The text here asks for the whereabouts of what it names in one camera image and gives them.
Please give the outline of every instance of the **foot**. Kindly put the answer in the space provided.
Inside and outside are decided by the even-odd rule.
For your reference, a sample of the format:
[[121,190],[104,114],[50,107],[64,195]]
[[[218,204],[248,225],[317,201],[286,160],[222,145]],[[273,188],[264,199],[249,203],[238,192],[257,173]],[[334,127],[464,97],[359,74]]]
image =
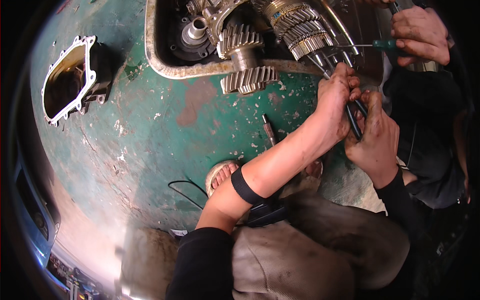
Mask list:
[[212,180],[212,188],[215,190],[225,179],[230,177],[239,166],[235,163],[229,163],[218,171],[216,177]]

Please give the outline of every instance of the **forearm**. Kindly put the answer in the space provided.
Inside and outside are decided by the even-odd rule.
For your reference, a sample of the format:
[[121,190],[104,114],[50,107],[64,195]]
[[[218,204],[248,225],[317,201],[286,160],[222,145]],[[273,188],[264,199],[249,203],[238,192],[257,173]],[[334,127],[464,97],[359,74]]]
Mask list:
[[[309,163],[324,154],[335,143],[326,141],[325,120],[311,115],[284,140],[245,164],[241,171],[248,186],[267,198],[280,189]],[[198,228],[215,227],[231,233],[238,220],[251,208],[226,179],[208,199]]]
[[423,233],[423,220],[403,183],[401,169],[398,169],[392,182],[375,190],[385,204],[388,217],[407,232],[410,242],[415,242]]

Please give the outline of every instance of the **gear cluster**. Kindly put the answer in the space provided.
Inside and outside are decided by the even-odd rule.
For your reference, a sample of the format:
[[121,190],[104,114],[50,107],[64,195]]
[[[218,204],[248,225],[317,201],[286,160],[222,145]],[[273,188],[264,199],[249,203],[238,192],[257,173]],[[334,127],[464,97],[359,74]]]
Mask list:
[[308,3],[294,0],[253,0],[252,3],[270,21],[296,60],[334,45],[321,22],[323,18]]
[[278,72],[271,66],[258,66],[255,48],[264,46],[262,36],[249,25],[228,26],[217,44],[221,59],[232,59],[235,73],[220,81],[224,94],[250,94],[264,90],[267,84],[278,80]]

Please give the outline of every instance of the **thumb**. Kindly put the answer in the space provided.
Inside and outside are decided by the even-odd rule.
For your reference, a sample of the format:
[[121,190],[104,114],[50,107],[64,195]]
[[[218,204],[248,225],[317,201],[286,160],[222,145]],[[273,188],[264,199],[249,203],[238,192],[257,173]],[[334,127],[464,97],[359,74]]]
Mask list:
[[361,100],[368,105],[367,121],[382,113],[382,94],[379,92],[363,93]]

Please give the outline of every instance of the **sandal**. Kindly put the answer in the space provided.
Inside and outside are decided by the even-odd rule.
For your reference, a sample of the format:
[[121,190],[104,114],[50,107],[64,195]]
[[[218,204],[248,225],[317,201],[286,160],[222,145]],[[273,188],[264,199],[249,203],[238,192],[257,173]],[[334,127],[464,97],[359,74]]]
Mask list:
[[211,168],[210,171],[208,171],[208,174],[205,177],[205,190],[207,192],[208,198],[210,198],[210,196],[215,191],[215,188],[213,187],[213,184],[215,182],[215,179],[219,175],[220,171],[223,169],[223,167],[227,167],[228,168],[228,173],[232,173],[231,170],[230,170],[230,167],[229,167],[230,164],[236,165],[237,168],[240,167],[240,164],[237,160],[225,160],[225,161],[222,161],[222,162],[214,165],[213,168]]

